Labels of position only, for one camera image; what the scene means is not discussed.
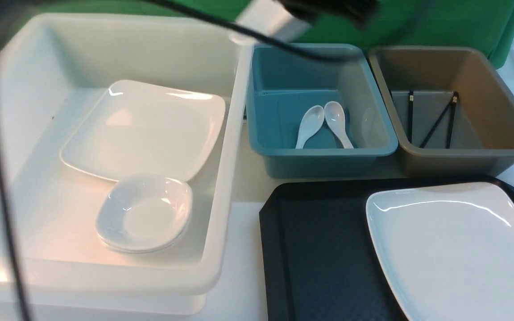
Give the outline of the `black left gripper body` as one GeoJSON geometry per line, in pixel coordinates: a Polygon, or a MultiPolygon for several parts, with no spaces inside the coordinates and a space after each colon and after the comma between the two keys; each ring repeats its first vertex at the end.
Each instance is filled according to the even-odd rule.
{"type": "Polygon", "coordinates": [[[328,14],[343,17],[357,29],[376,15],[379,0],[280,0],[279,3],[295,18],[314,24],[320,16],[328,14]]]}

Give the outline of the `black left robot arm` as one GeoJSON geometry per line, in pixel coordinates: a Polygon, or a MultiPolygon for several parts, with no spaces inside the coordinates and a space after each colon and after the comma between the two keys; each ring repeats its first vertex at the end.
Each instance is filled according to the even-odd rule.
{"type": "MultiPolygon", "coordinates": [[[[13,29],[22,16],[32,7],[42,3],[44,3],[42,0],[0,0],[0,41],[7,32],[13,29]]],[[[212,16],[173,0],[152,0],[151,3],[204,23],[235,31],[298,57],[326,63],[345,63],[358,59],[357,55],[326,56],[305,49],[298,49],[294,45],[264,35],[255,29],[241,26],[218,16],[212,16]]],[[[380,6],[378,0],[280,0],[279,4],[282,9],[288,11],[290,16],[304,22],[313,22],[319,14],[334,14],[345,17],[359,29],[367,24],[380,6]]]]}

